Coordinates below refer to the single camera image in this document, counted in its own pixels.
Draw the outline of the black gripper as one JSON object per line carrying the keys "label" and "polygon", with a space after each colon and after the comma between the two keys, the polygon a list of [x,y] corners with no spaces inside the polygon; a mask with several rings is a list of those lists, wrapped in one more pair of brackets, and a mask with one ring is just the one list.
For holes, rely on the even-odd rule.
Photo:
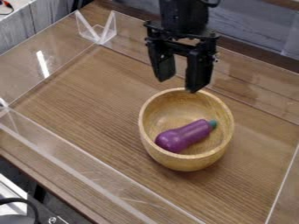
{"label": "black gripper", "polygon": [[147,21],[145,46],[155,78],[175,75],[173,55],[187,58],[185,89],[196,93],[211,83],[219,34],[208,27],[209,8],[220,0],[159,0],[160,20]]}

